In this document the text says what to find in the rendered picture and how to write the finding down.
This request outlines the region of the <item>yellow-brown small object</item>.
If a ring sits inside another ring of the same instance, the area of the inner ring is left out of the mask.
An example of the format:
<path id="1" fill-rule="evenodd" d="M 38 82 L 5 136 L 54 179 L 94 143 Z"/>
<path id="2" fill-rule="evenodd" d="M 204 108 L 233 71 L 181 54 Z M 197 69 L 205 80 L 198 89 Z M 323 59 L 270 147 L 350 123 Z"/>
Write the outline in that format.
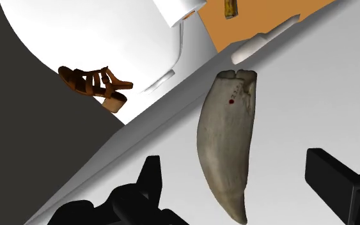
<path id="1" fill-rule="evenodd" d="M 238 15 L 237 0 L 224 0 L 225 19 L 232 19 Z"/>

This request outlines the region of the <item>brown strappy heeled sandal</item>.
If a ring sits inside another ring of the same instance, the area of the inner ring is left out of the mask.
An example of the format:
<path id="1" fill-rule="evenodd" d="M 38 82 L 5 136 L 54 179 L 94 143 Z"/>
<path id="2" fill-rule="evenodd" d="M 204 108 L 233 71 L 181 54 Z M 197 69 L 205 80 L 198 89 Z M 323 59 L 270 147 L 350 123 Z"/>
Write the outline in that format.
<path id="1" fill-rule="evenodd" d="M 132 82 L 119 80 L 107 66 L 89 72 L 61 66 L 58 74 L 66 85 L 77 93 L 103 97 L 102 106 L 111 113 L 117 113 L 127 102 L 127 97 L 118 90 L 133 88 Z"/>

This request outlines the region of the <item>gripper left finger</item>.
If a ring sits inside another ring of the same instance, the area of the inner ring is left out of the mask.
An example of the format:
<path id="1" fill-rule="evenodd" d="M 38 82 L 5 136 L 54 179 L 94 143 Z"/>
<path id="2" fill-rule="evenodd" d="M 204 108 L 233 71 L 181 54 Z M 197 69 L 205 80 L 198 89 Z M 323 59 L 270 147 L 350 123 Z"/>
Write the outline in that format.
<path id="1" fill-rule="evenodd" d="M 148 156 L 137 182 L 112 190 L 104 203 L 77 200 L 60 206 L 47 225 L 189 225 L 170 209 L 159 209 L 160 157 Z"/>

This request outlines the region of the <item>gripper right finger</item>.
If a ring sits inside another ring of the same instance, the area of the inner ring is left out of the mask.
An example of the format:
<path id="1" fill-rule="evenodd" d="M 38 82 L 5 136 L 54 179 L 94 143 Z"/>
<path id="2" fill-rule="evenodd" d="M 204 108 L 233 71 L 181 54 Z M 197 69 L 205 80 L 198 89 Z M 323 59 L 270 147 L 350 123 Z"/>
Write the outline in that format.
<path id="1" fill-rule="evenodd" d="M 306 152 L 305 181 L 345 225 L 360 225 L 360 175 L 321 148 Z"/>

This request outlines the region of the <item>large grey-beige animal tooth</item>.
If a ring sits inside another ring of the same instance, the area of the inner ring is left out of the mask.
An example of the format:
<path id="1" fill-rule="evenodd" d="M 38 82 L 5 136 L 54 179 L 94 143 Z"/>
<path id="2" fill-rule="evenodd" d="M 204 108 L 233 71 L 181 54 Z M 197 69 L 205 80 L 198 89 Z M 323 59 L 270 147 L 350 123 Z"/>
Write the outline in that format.
<path id="1" fill-rule="evenodd" d="M 219 72 L 197 127 L 197 152 L 212 194 L 237 223 L 247 224 L 245 189 L 253 135 L 257 73 Z"/>

